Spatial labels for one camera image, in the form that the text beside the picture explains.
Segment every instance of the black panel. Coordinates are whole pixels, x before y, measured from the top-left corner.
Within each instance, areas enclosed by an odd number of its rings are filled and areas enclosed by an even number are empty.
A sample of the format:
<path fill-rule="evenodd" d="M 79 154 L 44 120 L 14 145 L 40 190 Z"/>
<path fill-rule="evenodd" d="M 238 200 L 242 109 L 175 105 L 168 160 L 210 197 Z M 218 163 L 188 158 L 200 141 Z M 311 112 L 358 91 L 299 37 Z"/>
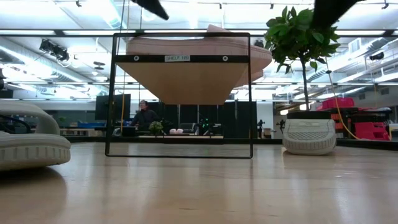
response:
<path fill-rule="evenodd" d="M 220 121 L 223 125 L 224 138 L 235 138 L 235 102 L 225 103 L 220 108 L 222 108 L 220 111 Z"/>
<path fill-rule="evenodd" d="M 162 111 L 160 116 L 173 125 L 171 128 L 178 128 L 178 113 L 177 105 L 165 105 L 162 103 Z"/>
<path fill-rule="evenodd" d="M 253 138 L 257 138 L 256 120 L 257 106 L 256 102 L 252 102 L 252 130 Z M 250 131 L 250 102 L 238 102 L 238 119 L 236 120 L 236 138 L 249 138 Z"/>
<path fill-rule="evenodd" d="M 12 99 L 14 90 L 0 90 L 0 98 L 2 99 Z"/>
<path fill-rule="evenodd" d="M 161 109 L 160 109 L 161 105 L 160 104 L 161 103 L 159 103 L 159 102 L 148 102 L 149 109 L 155 111 L 155 113 L 158 116 L 162 117 L 162 115 L 160 114 L 160 112 L 161 112 Z"/>
<path fill-rule="evenodd" d="M 198 121 L 198 105 L 180 106 L 180 124 L 197 123 L 197 121 Z"/>
<path fill-rule="evenodd" d="M 217 105 L 200 105 L 199 118 L 208 119 L 210 123 L 219 123 Z"/>

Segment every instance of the spotlight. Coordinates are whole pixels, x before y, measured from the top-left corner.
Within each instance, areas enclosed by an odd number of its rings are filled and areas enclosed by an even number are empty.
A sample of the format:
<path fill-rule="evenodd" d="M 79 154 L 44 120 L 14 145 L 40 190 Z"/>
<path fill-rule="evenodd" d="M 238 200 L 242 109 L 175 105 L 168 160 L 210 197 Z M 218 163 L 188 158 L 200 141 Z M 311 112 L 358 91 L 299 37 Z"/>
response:
<path fill-rule="evenodd" d="M 42 40 L 39 50 L 43 51 L 44 53 L 49 53 L 51 56 L 54 56 L 61 62 L 66 62 L 69 60 L 67 49 L 63 49 L 60 46 L 51 43 L 49 40 Z"/>
<path fill-rule="evenodd" d="M 381 60 L 383 58 L 384 58 L 384 52 L 369 57 L 370 60 Z"/>

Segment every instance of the metal frame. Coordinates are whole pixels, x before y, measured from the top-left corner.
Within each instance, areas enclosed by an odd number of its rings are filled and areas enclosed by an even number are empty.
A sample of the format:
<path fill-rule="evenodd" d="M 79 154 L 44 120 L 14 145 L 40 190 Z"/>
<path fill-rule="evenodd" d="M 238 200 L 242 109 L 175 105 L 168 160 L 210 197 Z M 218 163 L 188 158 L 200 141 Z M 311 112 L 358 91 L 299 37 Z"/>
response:
<path fill-rule="evenodd" d="M 143 156 L 143 155 L 123 155 L 123 154 L 110 154 L 111 141 L 113 133 L 113 96 L 114 86 L 116 79 L 116 64 L 118 62 L 129 62 L 129 63 L 168 63 L 164 61 L 165 55 L 118 55 L 118 41 L 121 37 L 138 37 L 145 35 L 146 37 L 246 37 L 248 39 L 248 54 L 247 55 L 190 55 L 189 62 L 179 63 L 247 63 L 248 64 L 248 88 L 249 88 L 249 122 L 250 122 L 250 134 L 249 134 L 249 156 L 247 157 L 229 157 L 229 156 Z M 234 32 L 214 32 L 214 33 L 115 33 L 113 35 L 113 47 L 112 47 L 112 60 L 111 60 L 111 74 L 109 83 L 109 108 L 108 108 L 108 119 L 106 122 L 106 141 L 105 141 L 105 156 L 110 157 L 173 157 L 173 158 L 204 158 L 204 159 L 251 159 L 253 157 L 253 133 L 256 131 L 253 126 L 253 105 L 252 105 L 252 93 L 251 93 L 251 42 L 250 33 L 234 33 Z"/>

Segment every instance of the fluorescent light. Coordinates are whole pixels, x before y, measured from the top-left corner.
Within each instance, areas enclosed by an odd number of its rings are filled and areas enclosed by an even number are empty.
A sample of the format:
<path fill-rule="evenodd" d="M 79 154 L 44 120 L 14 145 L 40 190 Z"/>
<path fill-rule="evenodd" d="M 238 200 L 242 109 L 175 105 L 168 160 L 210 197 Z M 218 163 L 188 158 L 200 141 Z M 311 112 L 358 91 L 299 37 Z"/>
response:
<path fill-rule="evenodd" d="M 251 35 L 264 35 L 266 30 L 230 30 L 232 32 L 248 32 Z"/>
<path fill-rule="evenodd" d="M 311 104 L 313 104 L 314 102 L 310 102 L 308 103 L 308 107 L 311 108 Z M 300 110 L 307 110 L 307 106 L 306 104 L 300 105 Z"/>
<path fill-rule="evenodd" d="M 135 33 L 135 30 L 122 30 L 122 33 Z M 113 35 L 120 33 L 120 30 L 65 30 L 63 31 L 66 35 Z"/>
<path fill-rule="evenodd" d="M 302 99 L 302 98 L 305 98 L 304 93 L 298 94 L 297 96 L 294 97 L 295 100 L 299 100 L 299 99 Z"/>
<path fill-rule="evenodd" d="M 54 30 L 0 30 L 0 35 L 55 35 Z"/>
<path fill-rule="evenodd" d="M 288 82 L 279 82 L 279 83 L 272 83 L 272 82 L 260 82 L 260 83 L 256 83 L 255 85 L 291 85 L 292 83 L 288 83 Z"/>
<path fill-rule="evenodd" d="M 350 75 L 350 76 L 348 76 L 348 77 L 342 78 L 341 80 L 338 80 L 337 82 L 338 82 L 338 83 L 349 82 L 349 81 L 352 81 L 352 80 L 354 80 L 355 78 L 358 78 L 358 77 L 360 77 L 360 76 L 362 76 L 362 73 L 357 73 L 357 74 Z"/>
<path fill-rule="evenodd" d="M 88 82 L 55 82 L 54 85 L 86 85 Z"/>
<path fill-rule="evenodd" d="M 389 85 L 389 86 L 395 86 L 395 85 L 398 85 L 398 83 L 378 83 L 378 85 L 384 85 L 384 86 L 386 86 L 386 85 Z"/>
<path fill-rule="evenodd" d="M 46 85 L 48 82 L 7 82 L 12 84 Z"/>
<path fill-rule="evenodd" d="M 106 83 L 106 82 L 103 82 L 103 83 L 101 83 L 101 82 L 96 82 L 96 83 L 93 83 L 93 85 L 109 85 L 109 83 Z"/>
<path fill-rule="evenodd" d="M 345 92 L 345 94 L 355 93 L 356 91 L 363 90 L 363 89 L 365 89 L 365 87 L 355 88 L 353 90 L 348 90 L 347 92 Z"/>
<path fill-rule="evenodd" d="M 317 96 L 317 98 L 318 99 L 327 99 L 327 98 L 331 98 L 331 97 L 334 97 L 334 96 L 335 95 L 333 93 L 327 93 L 327 94 L 324 94 L 324 95 Z"/>
<path fill-rule="evenodd" d="M 337 85 L 368 86 L 374 84 L 373 83 L 338 83 Z"/>
<path fill-rule="evenodd" d="M 384 30 L 336 30 L 337 35 L 381 35 Z"/>
<path fill-rule="evenodd" d="M 206 32 L 206 30 L 144 30 L 145 33 L 199 33 Z"/>
<path fill-rule="evenodd" d="M 8 85 L 16 88 L 21 88 L 23 90 L 36 91 L 35 88 L 25 84 L 19 84 L 19 85 L 8 84 Z"/>
<path fill-rule="evenodd" d="M 280 111 L 280 115 L 287 115 L 289 113 L 288 110 L 282 110 Z"/>
<path fill-rule="evenodd" d="M 375 82 L 384 82 L 384 81 L 393 80 L 393 79 L 396 79 L 396 78 L 398 78 L 398 72 L 392 73 L 392 74 L 388 74 L 388 75 L 383 75 L 382 77 L 375 78 L 374 81 Z"/>
<path fill-rule="evenodd" d="M 90 5 L 83 7 L 90 13 L 101 16 L 104 21 L 113 29 L 121 27 L 121 17 L 111 0 L 90 0 Z"/>

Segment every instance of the vent grille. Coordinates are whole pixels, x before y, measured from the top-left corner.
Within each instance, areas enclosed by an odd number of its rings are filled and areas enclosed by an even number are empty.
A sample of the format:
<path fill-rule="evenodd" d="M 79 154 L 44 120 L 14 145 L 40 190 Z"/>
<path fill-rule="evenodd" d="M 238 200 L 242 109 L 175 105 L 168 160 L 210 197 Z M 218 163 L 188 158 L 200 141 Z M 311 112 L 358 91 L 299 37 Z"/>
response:
<path fill-rule="evenodd" d="M 361 39 L 357 38 L 348 44 L 349 52 L 354 53 L 361 48 Z"/>
<path fill-rule="evenodd" d="M 316 140 L 328 136 L 327 132 L 288 133 L 289 138 L 295 140 Z"/>
<path fill-rule="evenodd" d="M 380 94 L 381 95 L 390 94 L 390 89 L 389 88 L 383 88 L 382 90 L 380 90 Z"/>

